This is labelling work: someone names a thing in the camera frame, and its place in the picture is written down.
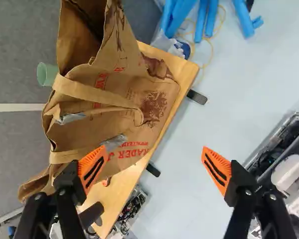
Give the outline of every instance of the white floor line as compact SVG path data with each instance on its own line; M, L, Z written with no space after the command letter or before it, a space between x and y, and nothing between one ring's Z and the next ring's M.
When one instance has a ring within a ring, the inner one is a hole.
M10 213L8 213L8 214L0 217L0 223L3 223L5 220L8 220L8 219L12 218L12 217L18 215L19 213L22 213L22 211L23 211L23 207L18 208L16 210L14 210L14 211L12 211L12 212L10 212Z
M0 104L0 112L41 111L45 104Z

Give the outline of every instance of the gray carpet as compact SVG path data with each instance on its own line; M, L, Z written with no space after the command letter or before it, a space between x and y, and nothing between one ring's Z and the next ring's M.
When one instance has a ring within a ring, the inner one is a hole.
M152 0L125 0L136 38L150 43L160 11ZM39 62L56 63L58 0L0 0L0 103L45 103ZM40 112L0 113L0 217L19 208L18 186L48 163Z

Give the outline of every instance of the yellow cable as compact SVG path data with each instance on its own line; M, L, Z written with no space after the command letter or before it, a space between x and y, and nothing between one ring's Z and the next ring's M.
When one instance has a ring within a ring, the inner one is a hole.
M221 16L220 12L219 12L219 9L222 9L223 12L224 12L224 15L223 17ZM214 55L214 47L213 47L213 44L211 43L210 39L214 38L220 31L225 19L226 19L226 9L222 6L222 5L218 5L218 9L217 9L217 18L220 19L220 24L214 29L213 31L213 36L212 37L205 37L203 36L202 37L202 41L206 41L209 45L210 45L210 50L211 50L211 53L210 53L210 57L208 59L208 62L207 63L204 63L202 64L201 66L199 66L199 69L202 70L202 76L200 77L200 79L195 82L194 85L198 85L203 77L204 77L204 73L205 73L205 68L211 63L212 59L213 59L213 55ZM196 28L196 22L189 19L189 18L186 18L184 21L189 21L190 23L193 24L193 29ZM187 40L185 37L187 35L191 35L192 34L192 41L189 41ZM177 34L176 35L177 37L180 37L182 38L185 42L187 42L189 45L190 45L190 49L191 49L191 54L190 54L190 57L188 60L192 59L193 55L195 54L195 42L194 42L194 30L193 31L189 31L189 32L185 32L185 33L182 33L182 34Z

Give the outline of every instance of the brown paper bag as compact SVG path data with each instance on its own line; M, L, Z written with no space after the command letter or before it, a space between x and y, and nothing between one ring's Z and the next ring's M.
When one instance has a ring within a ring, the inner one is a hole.
M121 133L128 141L110 152L98 181L135 164L152 148L179 91L165 63L139 51L119 0L62 0L57 62L42 112L50 165L20 186L20 200L53 193L67 163Z

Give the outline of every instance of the paper bag handle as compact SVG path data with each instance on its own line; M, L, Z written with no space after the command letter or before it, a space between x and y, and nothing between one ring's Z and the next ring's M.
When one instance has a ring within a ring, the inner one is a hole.
M56 92L77 99L131 109L134 111L135 126L140 126L143 123L144 115L140 108L120 95L72 81L59 73L55 77L52 88Z

